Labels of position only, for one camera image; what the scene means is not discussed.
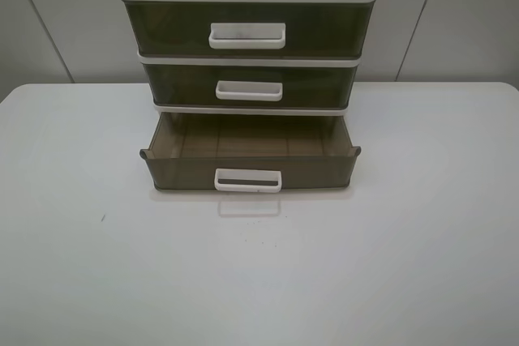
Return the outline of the smoky brown drawer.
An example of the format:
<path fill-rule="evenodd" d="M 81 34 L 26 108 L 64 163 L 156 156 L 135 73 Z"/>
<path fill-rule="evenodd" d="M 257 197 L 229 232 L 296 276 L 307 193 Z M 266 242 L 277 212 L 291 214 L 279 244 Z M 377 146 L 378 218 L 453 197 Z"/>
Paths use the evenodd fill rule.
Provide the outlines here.
<path fill-rule="evenodd" d="M 124 3 L 145 57 L 340 58 L 362 53 L 373 3 Z M 213 49 L 214 23 L 283 23 L 281 49 Z"/>
<path fill-rule="evenodd" d="M 346 188 L 361 149 L 343 117 L 161 113 L 140 151 L 163 191 Z"/>
<path fill-rule="evenodd" d="M 343 109 L 357 68 L 145 64 L 154 103 L 182 107 Z"/>

